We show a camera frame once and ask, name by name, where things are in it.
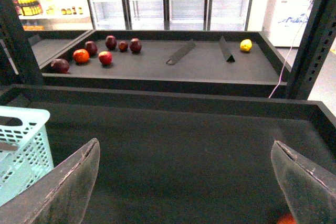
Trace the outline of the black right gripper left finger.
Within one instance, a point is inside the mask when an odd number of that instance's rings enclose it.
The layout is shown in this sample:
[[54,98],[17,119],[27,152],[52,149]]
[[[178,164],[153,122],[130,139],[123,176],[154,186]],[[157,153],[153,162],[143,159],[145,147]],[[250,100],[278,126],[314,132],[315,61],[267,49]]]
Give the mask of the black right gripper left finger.
[[1,206],[1,223],[82,223],[95,186],[100,143],[91,139]]

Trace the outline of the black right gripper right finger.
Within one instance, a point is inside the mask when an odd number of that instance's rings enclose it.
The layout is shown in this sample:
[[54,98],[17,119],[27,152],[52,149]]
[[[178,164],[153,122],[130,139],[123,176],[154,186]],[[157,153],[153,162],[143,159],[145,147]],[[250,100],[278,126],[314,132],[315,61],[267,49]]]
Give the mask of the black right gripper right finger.
[[335,174],[281,141],[274,141],[270,157],[296,223],[335,223]]

